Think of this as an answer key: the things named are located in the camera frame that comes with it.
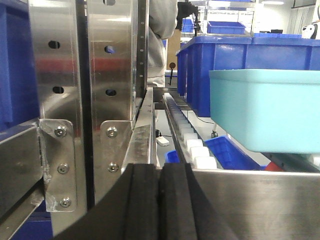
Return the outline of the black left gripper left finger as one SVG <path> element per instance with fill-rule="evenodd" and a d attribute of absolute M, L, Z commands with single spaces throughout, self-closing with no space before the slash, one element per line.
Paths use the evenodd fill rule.
<path fill-rule="evenodd" d="M 102 200 L 56 240 L 157 240 L 158 176 L 153 164 L 127 165 Z"/>

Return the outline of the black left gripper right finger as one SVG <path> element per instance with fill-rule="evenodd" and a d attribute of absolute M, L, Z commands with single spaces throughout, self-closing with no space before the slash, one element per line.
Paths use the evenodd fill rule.
<path fill-rule="evenodd" d="M 159 177 L 161 240 L 236 240 L 206 197 L 188 163 L 166 163 Z"/>

